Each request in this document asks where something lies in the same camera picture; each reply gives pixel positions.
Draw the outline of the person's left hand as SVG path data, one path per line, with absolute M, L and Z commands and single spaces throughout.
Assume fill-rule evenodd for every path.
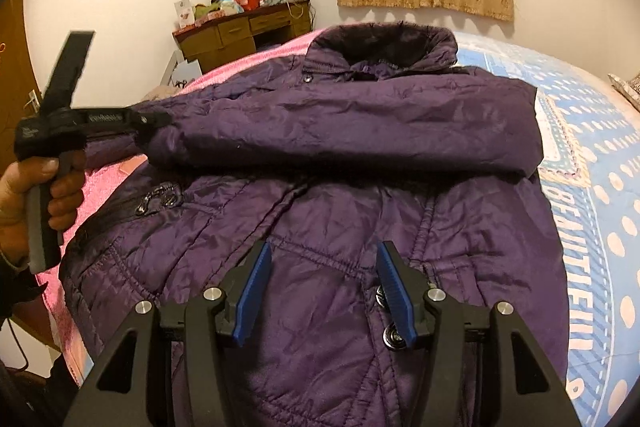
M 72 169 L 65 176 L 58 174 L 58 158 L 32 157 L 14 161 L 1 177 L 1 252 L 11 265 L 26 265 L 29 256 L 26 218 L 26 195 L 37 185 L 50 185 L 48 205 L 49 225 L 63 233 L 77 219 L 77 210 L 84 202 L 82 188 L 85 177 L 86 154 L 72 154 Z

